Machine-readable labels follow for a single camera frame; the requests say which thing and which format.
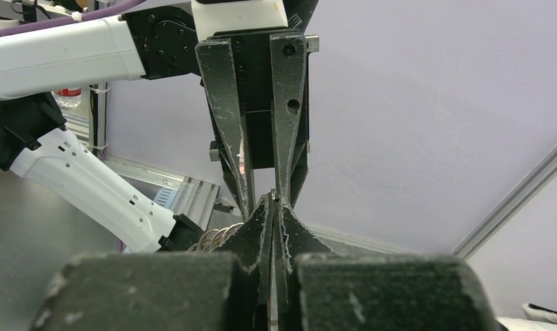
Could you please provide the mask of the metal keyring with red handle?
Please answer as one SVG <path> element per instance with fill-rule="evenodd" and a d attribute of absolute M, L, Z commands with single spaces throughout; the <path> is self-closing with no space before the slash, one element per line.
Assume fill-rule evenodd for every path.
<path fill-rule="evenodd" d="M 188 252 L 212 252 L 237 233 L 243 223 L 235 223 L 225 228 L 207 230 L 199 240 L 191 245 Z"/>

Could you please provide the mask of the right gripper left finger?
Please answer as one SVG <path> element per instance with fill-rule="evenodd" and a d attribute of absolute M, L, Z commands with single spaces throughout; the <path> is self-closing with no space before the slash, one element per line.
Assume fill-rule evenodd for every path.
<path fill-rule="evenodd" d="M 274 200 L 264 194 L 246 222 L 216 252 L 231 252 L 232 271 L 227 330 L 269 330 Z"/>

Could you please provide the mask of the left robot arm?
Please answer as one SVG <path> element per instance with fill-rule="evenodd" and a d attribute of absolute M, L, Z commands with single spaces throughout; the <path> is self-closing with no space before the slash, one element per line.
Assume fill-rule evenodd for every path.
<path fill-rule="evenodd" d="M 110 169 L 71 131 L 54 92 L 195 74 L 223 176 L 246 217 L 253 171 L 272 168 L 281 212 L 307 174 L 316 1 L 138 1 L 0 29 L 0 169 L 42 185 L 133 252 L 184 248 L 184 218 Z"/>

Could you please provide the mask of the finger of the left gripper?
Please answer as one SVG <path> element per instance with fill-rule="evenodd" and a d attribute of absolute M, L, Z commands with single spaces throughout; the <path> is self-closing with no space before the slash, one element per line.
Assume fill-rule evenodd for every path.
<path fill-rule="evenodd" d="M 244 111 L 239 100 L 231 39 L 206 39 L 196 55 L 206 96 L 221 137 L 242 217 L 254 211 L 254 174 Z"/>
<path fill-rule="evenodd" d="M 270 35 L 272 74 L 272 138 L 276 192 L 292 204 L 291 167 L 301 119 L 307 67 L 306 41 L 302 32 Z"/>

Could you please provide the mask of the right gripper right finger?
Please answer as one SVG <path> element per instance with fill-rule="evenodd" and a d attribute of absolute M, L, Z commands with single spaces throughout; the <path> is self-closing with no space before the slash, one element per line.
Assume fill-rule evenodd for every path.
<path fill-rule="evenodd" d="M 302 329 L 297 256 L 332 252 L 298 220 L 289 203 L 279 198 L 274 200 L 274 285 L 279 330 Z"/>

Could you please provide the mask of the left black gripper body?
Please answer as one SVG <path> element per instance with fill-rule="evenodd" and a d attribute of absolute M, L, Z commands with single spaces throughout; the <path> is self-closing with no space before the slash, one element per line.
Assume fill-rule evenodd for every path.
<path fill-rule="evenodd" d="M 282 32 L 302 32 L 306 41 L 307 67 L 298 127 L 294 158 L 291 167 L 292 204 L 298 199 L 308 173 L 307 155 L 310 148 L 309 125 L 309 60 L 310 55 L 319 50 L 319 37 L 306 35 L 297 28 L 275 28 L 264 30 L 236 31 L 219 34 L 207 39 L 231 39 L 234 67 L 238 83 L 239 100 L 244 111 L 247 140 L 252 160 L 253 174 L 258 169 L 274 170 L 274 150 L 272 138 L 272 74 L 270 61 L 270 35 Z M 224 146 L 207 100 L 212 126 L 214 128 L 215 148 L 223 169 L 223 178 L 232 196 L 236 190 L 228 163 L 225 160 Z"/>

